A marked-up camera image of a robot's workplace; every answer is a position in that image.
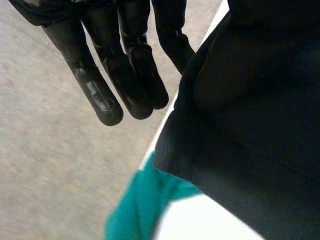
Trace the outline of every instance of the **green cloth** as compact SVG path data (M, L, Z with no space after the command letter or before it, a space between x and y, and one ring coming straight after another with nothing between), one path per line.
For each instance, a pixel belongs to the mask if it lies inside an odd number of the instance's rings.
M105 225L105 240L151 240L170 201L201 194L191 183L152 166L154 152L138 171Z

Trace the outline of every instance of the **concrete floor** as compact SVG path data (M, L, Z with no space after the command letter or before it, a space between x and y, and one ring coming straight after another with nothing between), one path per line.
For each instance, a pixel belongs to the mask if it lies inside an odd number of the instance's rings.
M125 111L121 124L104 126L42 29L30 25L7 0L0 2L1 239L101 239L106 217L137 170L167 108L142 121ZM183 30L195 50L220 2L187 1ZM180 75L158 43L153 14L148 41L172 99ZM89 47L102 70L91 43Z

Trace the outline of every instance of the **prosthetic finger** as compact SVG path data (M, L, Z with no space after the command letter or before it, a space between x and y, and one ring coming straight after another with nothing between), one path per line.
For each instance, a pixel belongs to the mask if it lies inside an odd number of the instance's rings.
M152 0L152 5L160 45L182 74L195 54L182 33L187 0Z
M100 121L107 126L120 123L123 110L92 58L81 20L72 17L42 29L62 53Z
M125 51L154 109L162 109L169 96L161 80L152 48L147 43L150 0L118 0L117 8Z
M81 20L105 71L130 114L139 120L148 118L153 112L153 106L121 47L116 6L110 3L91 9Z

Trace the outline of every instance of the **circular button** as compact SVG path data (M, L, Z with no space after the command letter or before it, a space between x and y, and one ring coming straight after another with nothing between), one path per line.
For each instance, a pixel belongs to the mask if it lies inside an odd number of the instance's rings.
M99 102L99 107L103 111L112 110L114 106L115 106L115 102L111 98L106 98Z

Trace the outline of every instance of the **black prosthetic hand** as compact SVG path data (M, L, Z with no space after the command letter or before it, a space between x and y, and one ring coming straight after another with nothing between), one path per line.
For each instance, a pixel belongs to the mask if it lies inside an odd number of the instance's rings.
M160 45L182 74L195 55L188 37L182 33L187 0L152 0L152 5Z
M69 18L42 28L62 53L100 121L107 126L120 123L123 110L92 58L80 18Z
M105 125L120 123L123 110L92 58L82 23L117 93L134 118L146 119L154 109L168 104L169 96L146 37L150 0L10 2L31 24L42 26ZM152 3L160 44L182 73L194 55L181 30L186 0ZM119 26L126 54L120 44Z

